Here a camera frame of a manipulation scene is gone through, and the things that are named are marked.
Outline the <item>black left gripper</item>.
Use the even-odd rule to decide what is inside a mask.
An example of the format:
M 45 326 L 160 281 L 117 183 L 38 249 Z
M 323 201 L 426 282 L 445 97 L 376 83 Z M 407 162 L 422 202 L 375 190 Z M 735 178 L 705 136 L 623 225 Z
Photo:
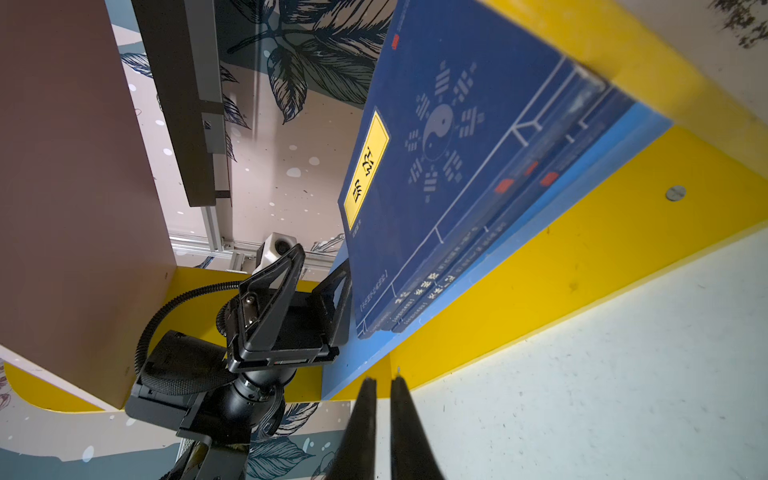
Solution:
M 226 369 L 232 373 L 330 364 L 348 342 L 352 278 L 344 260 L 312 293 L 296 292 L 300 244 L 239 285 L 224 306 Z

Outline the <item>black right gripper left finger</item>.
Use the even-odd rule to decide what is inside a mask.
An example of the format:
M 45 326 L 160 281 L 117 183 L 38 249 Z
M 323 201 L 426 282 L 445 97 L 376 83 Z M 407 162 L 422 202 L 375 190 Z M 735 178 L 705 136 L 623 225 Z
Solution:
M 377 382 L 362 384 L 326 480 L 375 478 Z

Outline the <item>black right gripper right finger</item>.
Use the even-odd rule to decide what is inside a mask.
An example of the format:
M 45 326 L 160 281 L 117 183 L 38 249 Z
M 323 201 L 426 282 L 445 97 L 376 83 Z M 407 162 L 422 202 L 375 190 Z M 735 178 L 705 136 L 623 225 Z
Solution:
M 392 479 L 444 479 L 402 376 L 391 384 L 390 449 Z

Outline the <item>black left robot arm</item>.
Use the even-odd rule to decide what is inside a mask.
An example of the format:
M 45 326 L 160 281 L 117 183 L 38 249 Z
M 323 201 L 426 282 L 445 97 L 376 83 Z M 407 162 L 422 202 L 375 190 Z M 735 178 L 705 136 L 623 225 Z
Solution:
M 300 292 L 305 258 L 296 244 L 245 280 L 184 292 L 144 328 L 125 411 L 189 441 L 167 478 L 244 478 L 251 443 L 271 439 L 280 428 L 285 389 L 298 369 L 332 363 L 347 343 L 350 266 L 341 263 L 312 291 Z M 235 294 L 215 320 L 224 345 L 176 330 L 152 341 L 183 303 L 229 290 Z

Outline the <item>yellow wooden bookshelf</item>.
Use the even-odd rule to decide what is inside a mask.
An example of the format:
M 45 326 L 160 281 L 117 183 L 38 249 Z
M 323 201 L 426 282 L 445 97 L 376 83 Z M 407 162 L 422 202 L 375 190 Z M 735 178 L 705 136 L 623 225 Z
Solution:
M 340 193 L 392 1 L 212 1 L 227 181 L 308 239 Z M 352 338 L 292 400 L 382 368 L 445 376 L 767 223 L 767 126 L 617 1 L 477 1 L 633 107 L 399 334 Z M 1 352 L 90 407 L 123 407 L 134 350 L 178 268 L 150 161 L 176 167 L 135 14 L 104 1 L 1 5 Z M 287 208 L 293 201 L 294 207 Z

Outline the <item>black mesh tray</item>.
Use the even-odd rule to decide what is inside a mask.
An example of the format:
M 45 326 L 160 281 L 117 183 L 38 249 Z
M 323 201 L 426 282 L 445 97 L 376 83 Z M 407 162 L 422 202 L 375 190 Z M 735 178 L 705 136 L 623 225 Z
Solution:
M 132 3 L 186 198 L 212 207 L 226 182 L 225 107 L 212 1 Z

